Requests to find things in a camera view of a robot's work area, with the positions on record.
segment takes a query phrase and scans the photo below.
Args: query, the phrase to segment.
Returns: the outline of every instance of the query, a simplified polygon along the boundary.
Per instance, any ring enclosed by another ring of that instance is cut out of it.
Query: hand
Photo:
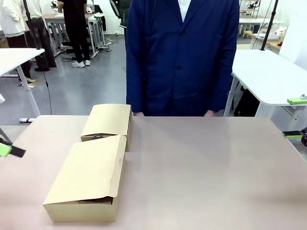
[[[140,113],[133,113],[133,115],[134,116],[138,116],[138,117],[145,117],[142,112],[140,112]]]
[[[214,112],[212,110],[208,110],[204,117],[214,117]]]

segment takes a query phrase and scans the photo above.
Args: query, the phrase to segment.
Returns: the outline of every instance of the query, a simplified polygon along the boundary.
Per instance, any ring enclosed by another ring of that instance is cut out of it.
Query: person's left hand
[[[212,110],[208,110],[204,117],[214,117],[214,112]]]

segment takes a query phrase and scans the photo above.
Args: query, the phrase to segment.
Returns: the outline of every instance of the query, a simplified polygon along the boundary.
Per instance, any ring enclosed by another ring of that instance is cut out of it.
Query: white striped shirt
[[[178,3],[179,3],[182,21],[184,22],[184,19],[186,18],[191,0],[178,0]]]

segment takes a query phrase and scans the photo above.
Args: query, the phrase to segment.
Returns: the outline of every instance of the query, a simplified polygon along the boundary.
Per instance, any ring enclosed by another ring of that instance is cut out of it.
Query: coat lapel
[[[181,13],[180,13],[180,8],[179,8],[178,0],[164,0],[164,1],[169,6],[171,11],[174,13],[176,18],[180,22],[180,24],[182,25],[183,22],[182,22],[182,17],[181,17]]]
[[[196,12],[203,6],[203,4],[206,2],[207,0],[191,0],[186,18],[184,20],[183,23],[183,28],[186,27],[188,25],[188,23],[191,21],[191,19],[194,17],[194,15],[196,14]]]

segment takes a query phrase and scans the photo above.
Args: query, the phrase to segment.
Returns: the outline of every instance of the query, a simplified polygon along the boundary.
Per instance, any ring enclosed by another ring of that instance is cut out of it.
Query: white sneaker
[[[84,66],[85,66],[85,64],[83,63],[83,61],[82,62],[77,62],[77,61],[74,61],[74,62],[72,62],[72,64],[71,64],[71,66],[72,67],[79,67],[79,68],[83,68]]]
[[[85,65],[86,66],[90,66],[91,65],[91,61],[90,60],[85,60]]]

